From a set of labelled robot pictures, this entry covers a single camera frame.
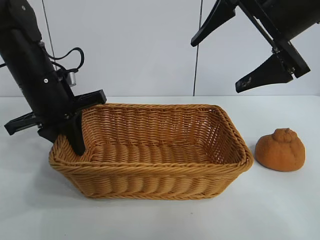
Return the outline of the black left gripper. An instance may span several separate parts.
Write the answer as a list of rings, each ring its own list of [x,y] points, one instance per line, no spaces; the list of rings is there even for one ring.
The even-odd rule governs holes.
[[[102,90],[75,96],[65,76],[59,76],[49,57],[36,41],[18,29],[0,32],[0,55],[32,112],[5,124],[10,135],[41,125],[38,135],[51,143],[67,137],[73,151],[86,150],[82,132],[82,110],[104,104]]]

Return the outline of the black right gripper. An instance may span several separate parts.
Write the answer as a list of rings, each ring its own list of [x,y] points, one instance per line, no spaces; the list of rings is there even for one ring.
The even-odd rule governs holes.
[[[240,0],[238,6],[272,47],[272,55],[235,83],[241,93],[273,84],[285,84],[310,71],[291,43],[299,34],[320,22],[318,0]],[[198,46],[214,30],[236,16],[236,0],[217,0],[208,17],[191,38]]]

